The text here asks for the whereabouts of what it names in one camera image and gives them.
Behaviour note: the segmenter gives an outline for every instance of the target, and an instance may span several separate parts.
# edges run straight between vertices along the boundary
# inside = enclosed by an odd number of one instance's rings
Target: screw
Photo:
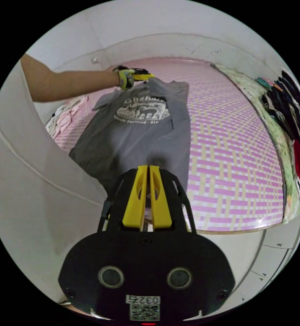
[[[141,245],[143,246],[149,246],[151,244],[151,239],[148,237],[144,237],[141,240]]]
[[[70,298],[74,298],[75,297],[75,292],[71,289],[66,289],[66,294],[70,297]]]
[[[99,61],[98,61],[98,59],[97,59],[97,58],[92,58],[92,59],[91,59],[91,62],[92,62],[92,64],[93,64],[93,65],[95,65],[95,64],[98,64],[98,63],[99,63]]]
[[[221,291],[221,292],[217,295],[217,299],[218,299],[218,300],[223,300],[223,299],[225,299],[227,296],[228,296],[228,291],[227,291],[227,290],[224,290],[224,291]]]

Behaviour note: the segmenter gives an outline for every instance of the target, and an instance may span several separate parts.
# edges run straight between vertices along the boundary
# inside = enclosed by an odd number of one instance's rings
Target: qr code
[[[160,320],[160,305],[130,305],[130,320],[154,322]]]

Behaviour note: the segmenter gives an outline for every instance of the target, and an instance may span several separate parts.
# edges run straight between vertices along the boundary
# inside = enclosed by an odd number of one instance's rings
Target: yellow glove
[[[130,89],[134,86],[133,74],[135,70],[125,69],[125,70],[115,70],[119,75],[119,87],[123,90]]]

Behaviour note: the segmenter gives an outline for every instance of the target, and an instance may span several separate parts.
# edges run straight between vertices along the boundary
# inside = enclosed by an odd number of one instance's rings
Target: gray t-shirt
[[[102,96],[98,110],[69,156],[108,192],[139,165],[175,174],[187,189],[191,127],[189,85],[157,78]]]

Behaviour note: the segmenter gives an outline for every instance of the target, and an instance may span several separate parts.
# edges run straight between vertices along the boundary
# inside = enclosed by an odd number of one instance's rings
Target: camera lens
[[[100,283],[106,288],[116,289],[124,283],[123,272],[115,266],[103,267],[98,275]]]
[[[177,267],[168,273],[167,283],[175,290],[187,288],[192,281],[191,272],[184,267]]]

